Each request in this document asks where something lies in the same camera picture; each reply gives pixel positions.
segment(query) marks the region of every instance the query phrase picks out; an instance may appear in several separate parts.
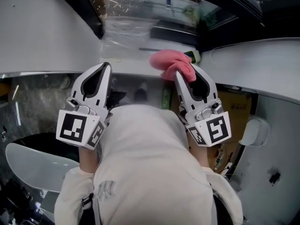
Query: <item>cardboard box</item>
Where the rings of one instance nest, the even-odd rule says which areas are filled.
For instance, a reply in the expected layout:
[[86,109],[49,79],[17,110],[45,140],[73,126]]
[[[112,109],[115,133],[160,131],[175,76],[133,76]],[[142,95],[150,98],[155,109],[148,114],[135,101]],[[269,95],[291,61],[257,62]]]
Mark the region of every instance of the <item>cardboard box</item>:
[[8,95],[10,93],[10,86],[5,83],[0,83],[0,107],[8,105]]
[[[224,156],[217,170],[214,170],[214,167],[218,159],[221,145],[207,148],[210,168],[216,173],[221,172],[228,162],[234,162],[234,158],[240,149],[239,140],[241,140],[244,135],[251,109],[251,97],[240,92],[218,91],[218,97],[222,101],[224,111],[228,111],[229,113],[232,137],[224,141],[225,144],[222,149]],[[172,94],[171,110],[176,114],[178,113],[179,104],[177,92],[175,90]],[[190,143],[192,138],[189,133],[187,133],[187,139]]]
[[243,138],[250,115],[251,97],[238,93],[218,91],[224,111],[229,113],[231,138],[224,143],[237,143]]

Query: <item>pink towel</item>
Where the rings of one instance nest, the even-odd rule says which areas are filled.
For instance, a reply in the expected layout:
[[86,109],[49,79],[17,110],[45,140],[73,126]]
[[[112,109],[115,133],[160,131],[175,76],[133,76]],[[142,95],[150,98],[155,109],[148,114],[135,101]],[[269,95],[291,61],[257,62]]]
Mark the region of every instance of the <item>pink towel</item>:
[[151,66],[164,71],[163,79],[174,81],[174,74],[179,70],[189,83],[196,80],[195,71],[189,64],[191,61],[184,53],[170,49],[161,50],[150,58]]

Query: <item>white refrigerator wall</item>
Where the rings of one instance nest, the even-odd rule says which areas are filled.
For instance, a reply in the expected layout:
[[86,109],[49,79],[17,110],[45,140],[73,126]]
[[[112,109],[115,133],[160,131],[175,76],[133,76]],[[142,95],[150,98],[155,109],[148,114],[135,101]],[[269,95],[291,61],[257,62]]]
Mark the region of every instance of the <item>white refrigerator wall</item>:
[[[240,180],[247,224],[289,224],[300,210],[300,105],[260,95],[256,115],[270,124],[270,138],[261,148],[245,148],[232,180]],[[281,174],[274,186],[270,169]]]
[[0,0],[0,73],[82,72],[101,41],[64,0]]
[[216,83],[300,103],[300,39],[250,42],[204,52],[200,67]]

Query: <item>black strap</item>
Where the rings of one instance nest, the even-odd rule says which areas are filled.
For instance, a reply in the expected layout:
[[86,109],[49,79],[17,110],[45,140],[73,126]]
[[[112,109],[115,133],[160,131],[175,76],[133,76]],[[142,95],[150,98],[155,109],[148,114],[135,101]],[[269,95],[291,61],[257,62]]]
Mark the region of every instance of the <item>black strap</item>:
[[216,194],[213,195],[216,210],[217,210],[217,224],[218,225],[233,225],[233,220],[225,207],[222,199]]
[[91,193],[87,197],[82,199],[82,216],[79,221],[79,225],[96,225],[95,224],[95,213],[93,210],[93,197]]

